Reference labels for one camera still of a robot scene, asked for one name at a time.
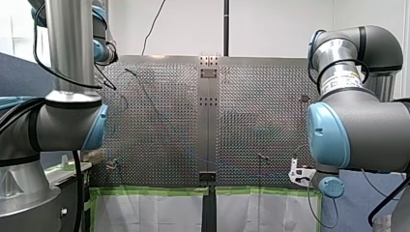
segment bolt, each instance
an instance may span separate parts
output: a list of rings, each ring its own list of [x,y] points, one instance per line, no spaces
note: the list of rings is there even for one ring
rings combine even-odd
[[[65,217],[67,215],[68,211],[66,208],[61,209],[61,218]]]

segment pegboard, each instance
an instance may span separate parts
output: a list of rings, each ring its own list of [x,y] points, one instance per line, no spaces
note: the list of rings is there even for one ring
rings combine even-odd
[[[93,186],[197,186],[197,59],[130,56],[105,69],[118,90],[101,91],[108,120]]]
[[[290,185],[290,162],[308,144],[307,109],[317,97],[305,59],[221,58],[218,185]],[[313,165],[308,146],[297,156],[299,165]]]
[[[109,116],[93,186],[198,186],[204,163],[217,170],[219,186],[290,184],[293,151],[308,143],[306,111],[317,98],[306,60],[220,57],[208,80],[203,69],[200,57],[140,56],[105,69],[118,90],[101,91]],[[216,141],[204,141],[211,131]],[[313,165],[307,148],[298,158]],[[114,159],[120,166],[107,170]]]

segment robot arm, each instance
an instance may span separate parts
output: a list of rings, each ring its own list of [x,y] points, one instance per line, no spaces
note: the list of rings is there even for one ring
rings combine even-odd
[[[365,88],[355,62],[362,61],[376,73],[368,81],[398,72],[403,57],[396,38],[375,26],[325,32],[317,37],[311,57],[321,75],[320,100],[308,109],[315,160],[345,169],[406,171],[409,107],[406,102],[381,102]]]
[[[77,83],[96,86],[95,61],[109,64],[115,60],[109,54],[112,52],[109,47],[101,52],[101,60],[95,59],[93,28],[96,29],[94,37],[104,34],[105,27],[98,31],[98,24],[103,21],[96,16],[96,12],[97,15],[103,13],[93,11],[91,1],[45,0],[45,4],[47,21],[44,22],[48,28],[52,71]],[[98,40],[105,45],[105,37]],[[34,107],[20,110],[25,113],[4,122],[12,111],[23,105]],[[100,148],[106,110],[107,106],[94,89],[55,78],[54,89],[45,99],[26,101],[3,115],[0,122],[0,225],[5,230],[59,231],[60,190],[50,188],[39,161],[40,152]],[[30,218],[36,218],[37,222],[21,223]]]

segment black cable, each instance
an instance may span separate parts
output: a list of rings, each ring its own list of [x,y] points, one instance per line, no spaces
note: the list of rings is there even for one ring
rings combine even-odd
[[[325,30],[317,30],[314,34],[313,37],[311,38],[309,45],[309,50],[307,52],[307,76],[313,82],[314,84],[317,84],[317,81],[314,80],[313,76],[311,75],[311,69],[313,68],[313,50],[314,46],[316,44],[316,39],[317,37],[323,33],[326,32]]]
[[[338,64],[338,63],[342,63],[342,62],[355,62],[359,65],[361,65],[363,68],[365,68],[366,71],[366,75],[364,80],[362,81],[363,83],[366,83],[366,81],[368,80],[368,76],[370,74],[370,69],[368,68],[368,66],[365,64],[365,62],[360,61],[358,59],[341,59],[341,60],[336,60],[334,62],[329,63],[327,66],[325,66],[325,68],[323,68],[323,70],[319,73],[319,75],[317,76],[317,80],[316,80],[316,87],[317,87],[317,92],[320,94],[320,80],[322,79],[323,74],[325,73],[326,70],[328,70],[329,68],[333,67],[334,65]]]
[[[7,123],[10,119],[12,119],[14,117],[14,115],[20,111],[22,108],[27,107],[31,104],[34,104],[38,101],[39,99],[32,99],[32,100],[28,100],[28,101],[24,101],[18,105],[16,105],[15,107],[11,108],[10,110],[8,110],[5,114],[3,114],[3,116],[0,118],[0,128],[3,127],[3,125],[5,123]]]
[[[116,90],[117,90],[117,87],[114,85],[114,83],[112,83],[111,80],[109,80],[108,77],[106,77],[106,75],[102,72],[102,70],[100,70],[100,68],[97,66],[96,63],[94,63],[94,66],[95,66],[96,69],[100,72],[100,74],[102,75],[102,77],[103,77],[104,79],[106,79],[106,81],[109,83],[109,85],[108,85],[108,83],[104,81],[104,82],[103,82],[103,85],[105,85],[106,87],[108,87],[108,88],[110,88],[110,89],[116,91]]]
[[[316,215],[316,214],[314,213],[314,211],[313,211],[313,208],[311,207],[311,202],[310,202],[310,188],[311,188],[311,183],[313,182],[315,176],[316,176],[316,173],[314,173],[313,177],[311,178],[311,180],[309,181],[308,186],[307,186],[307,202],[308,202],[308,206],[310,207],[310,211],[311,211],[311,213],[313,214],[314,218],[316,219],[317,222],[319,222],[320,225],[322,225],[323,227],[328,228],[328,229],[334,229],[334,228],[336,228],[336,226],[337,226],[337,224],[338,224],[338,209],[337,209],[337,204],[336,204],[336,201],[335,201],[334,198],[332,198],[332,200],[333,200],[333,202],[334,202],[334,205],[335,205],[335,211],[336,211],[336,222],[335,222],[334,225],[331,225],[331,226],[325,225],[325,224],[319,219],[319,217],[317,217],[317,215]]]
[[[165,3],[165,0],[162,1],[161,6],[160,6],[160,9],[158,10],[157,15],[156,15],[155,18],[154,18],[153,24],[151,25],[150,32],[148,32],[148,35],[145,37],[144,47],[142,48],[141,55],[144,55],[144,53],[145,53],[145,47],[147,46],[148,38],[151,36],[151,33],[152,33],[153,30],[154,30],[155,23],[156,23],[156,21],[157,21],[158,16],[160,15],[160,13],[161,13],[161,11],[162,11],[162,7],[163,7],[163,4],[164,4],[164,3]]]
[[[409,183],[410,176],[407,177],[406,180],[404,180],[397,188],[395,188],[395,190],[393,190],[392,193],[390,193],[382,202],[380,202],[380,204],[378,204],[373,211],[371,211],[371,213],[367,217],[367,222],[370,226],[373,226],[374,216],[377,213],[379,213],[379,211],[383,209],[383,207],[385,207],[391,200],[393,200],[395,196],[397,196],[401,191],[403,191],[409,185]]]
[[[40,13],[42,12],[42,10],[44,10],[44,8],[45,8],[45,2],[37,9],[36,14],[35,14],[35,16],[34,16],[33,56],[34,56],[34,59],[36,60],[37,64],[39,64],[39,66],[42,67],[45,71],[47,71],[47,72],[53,74],[54,76],[56,76],[56,77],[58,77],[58,78],[60,78],[60,79],[65,80],[65,81],[67,81],[67,82],[69,82],[69,83],[71,83],[71,84],[73,84],[73,85],[77,85],[77,86],[84,87],[84,88],[90,88],[90,89],[102,89],[102,88],[103,88],[102,86],[88,85],[88,84],[83,84],[83,83],[79,83],[79,82],[76,82],[76,81],[74,81],[74,80],[71,80],[71,79],[69,79],[68,77],[66,77],[66,76],[64,76],[64,75],[62,75],[62,74],[60,74],[60,73],[57,73],[57,72],[51,70],[49,67],[47,67],[45,64],[43,64],[43,63],[40,61],[39,57],[37,56],[37,22],[38,22],[38,20],[39,20],[39,15],[40,15]]]
[[[379,189],[368,179],[368,176],[366,175],[365,171],[364,171],[363,169],[361,169],[361,170],[362,170],[362,173],[363,173],[363,175],[365,176],[365,179],[367,180],[368,184],[369,184],[372,188],[374,188],[374,190],[376,190],[380,195],[382,195],[382,196],[384,196],[384,197],[387,197],[387,195],[386,195],[385,193],[383,193],[381,190],[379,190]]]
[[[298,157],[298,152],[299,150],[301,150],[304,147],[308,147],[308,144],[303,144],[303,145],[299,145],[293,152],[292,152],[292,158],[296,159]]]
[[[21,118],[26,113],[31,110],[41,107],[45,104],[45,99],[36,99],[34,103],[25,104],[18,111],[14,111],[7,121],[1,122],[0,134],[2,134],[9,126],[11,126],[15,121]]]
[[[79,160],[78,152],[73,151],[73,158],[74,158],[74,166],[75,166],[75,177],[76,177],[76,185],[77,185],[77,209],[75,212],[75,223],[74,223],[74,232],[79,231],[79,227],[81,225],[81,218],[83,212],[83,181],[82,181],[82,173],[81,173],[81,162]]]

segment white cloth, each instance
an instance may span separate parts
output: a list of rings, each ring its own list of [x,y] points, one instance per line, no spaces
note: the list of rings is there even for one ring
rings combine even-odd
[[[98,196],[94,231],[200,232],[203,196]]]
[[[317,214],[317,197],[310,201]],[[304,196],[218,195],[217,214],[223,232],[314,232],[317,226]]]

